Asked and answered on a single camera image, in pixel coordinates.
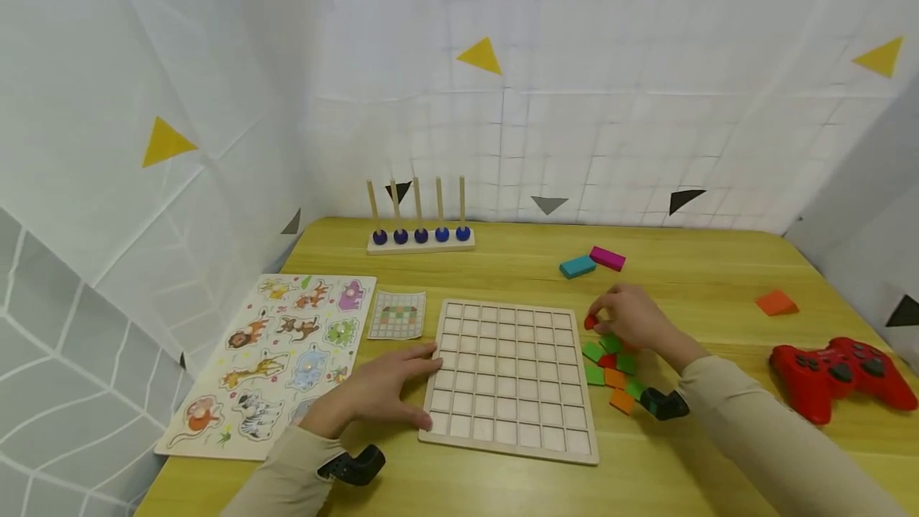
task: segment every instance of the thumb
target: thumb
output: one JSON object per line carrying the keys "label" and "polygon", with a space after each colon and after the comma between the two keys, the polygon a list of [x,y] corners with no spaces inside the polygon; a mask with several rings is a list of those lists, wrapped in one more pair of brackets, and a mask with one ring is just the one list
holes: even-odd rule
{"label": "thumb", "polygon": [[434,423],[431,421],[431,416],[422,408],[407,404],[404,401],[399,402],[399,406],[394,413],[397,421],[408,423],[425,432],[431,431],[431,425]]}

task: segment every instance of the wooden puzzle board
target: wooden puzzle board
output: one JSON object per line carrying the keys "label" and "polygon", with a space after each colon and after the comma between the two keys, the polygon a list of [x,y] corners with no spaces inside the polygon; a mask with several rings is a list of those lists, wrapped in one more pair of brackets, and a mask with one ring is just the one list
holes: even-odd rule
{"label": "wooden puzzle board", "polygon": [[157,443],[157,454],[266,458],[354,369],[377,278],[264,274]]}
{"label": "wooden puzzle board", "polygon": [[574,313],[448,299],[418,439],[515,456],[598,464]]}

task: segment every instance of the colored block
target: colored block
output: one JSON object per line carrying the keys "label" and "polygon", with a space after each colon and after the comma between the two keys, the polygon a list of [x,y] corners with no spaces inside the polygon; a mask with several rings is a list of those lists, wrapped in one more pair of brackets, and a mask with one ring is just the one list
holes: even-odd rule
{"label": "colored block", "polygon": [[609,404],[619,412],[631,415],[631,410],[635,407],[635,400],[622,389],[613,389],[613,395],[609,396]]}
{"label": "colored block", "polygon": [[634,377],[630,377],[626,382],[625,390],[627,394],[633,397],[633,400],[637,401],[641,399],[641,392],[645,391],[645,386],[642,385],[639,380],[635,379]]}
{"label": "colored block", "polygon": [[567,277],[569,280],[576,278],[579,275],[584,275],[597,269],[597,264],[594,263],[593,259],[588,256],[581,256],[580,258],[569,259],[568,262],[563,262],[561,265],[558,265],[558,270]]}
{"label": "colored block", "polygon": [[616,369],[616,354],[607,353],[600,358],[600,361],[597,362],[597,365],[605,369]]}
{"label": "colored block", "polygon": [[622,267],[626,265],[625,256],[620,256],[617,255],[617,253],[604,250],[603,247],[594,246],[593,250],[590,251],[590,258],[601,266],[606,266],[616,271],[622,271]]}
{"label": "colored block", "polygon": [[627,389],[629,386],[626,374],[615,369],[603,370],[603,383],[606,384],[607,388]]}
{"label": "colored block", "polygon": [[587,378],[587,385],[606,385],[603,377],[603,368],[593,364],[584,364],[584,373]]}
{"label": "colored block", "polygon": [[600,358],[603,357],[605,352],[603,348],[597,344],[593,343],[592,341],[588,341],[581,346],[581,353],[584,353],[587,356],[587,359],[593,361],[595,364],[595,362],[600,361]]}
{"label": "colored block", "polygon": [[782,290],[775,290],[756,299],[756,305],[767,316],[780,316],[783,314],[797,314],[798,306]]}
{"label": "colored block", "polygon": [[619,353],[622,351],[622,342],[612,334],[600,337],[600,345],[603,346],[606,353]]}
{"label": "colored block", "polygon": [[630,376],[635,374],[635,356],[627,353],[619,353],[616,356],[616,369],[628,373]]}

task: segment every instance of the gray triangle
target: gray triangle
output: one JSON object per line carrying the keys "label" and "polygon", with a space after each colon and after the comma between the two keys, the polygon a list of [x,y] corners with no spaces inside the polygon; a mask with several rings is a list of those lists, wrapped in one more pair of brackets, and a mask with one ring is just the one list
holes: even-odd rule
{"label": "gray triangle", "polygon": [[565,202],[568,202],[568,198],[540,198],[539,196],[531,196],[533,202],[536,202],[539,209],[542,210],[542,213],[549,215],[560,207]]}
{"label": "gray triangle", "polygon": [[293,215],[293,218],[288,222],[288,225],[284,226],[282,229],[282,235],[292,234],[296,235],[300,231],[300,210],[302,208],[297,208],[297,213]]}

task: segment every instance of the orange block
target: orange block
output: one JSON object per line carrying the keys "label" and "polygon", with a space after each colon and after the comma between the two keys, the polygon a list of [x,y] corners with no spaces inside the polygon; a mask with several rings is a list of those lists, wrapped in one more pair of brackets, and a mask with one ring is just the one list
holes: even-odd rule
{"label": "orange block", "polygon": [[782,314],[797,314],[798,306],[794,304],[788,294],[782,290],[775,290],[756,299],[756,305],[767,316],[780,316]]}
{"label": "orange block", "polygon": [[609,396],[609,404],[619,412],[631,415],[631,410],[635,407],[635,400],[624,389],[613,389],[613,395]]}
{"label": "orange block", "polygon": [[626,374],[617,369],[605,369],[603,370],[603,382],[610,388],[626,389],[629,380],[626,379]]}

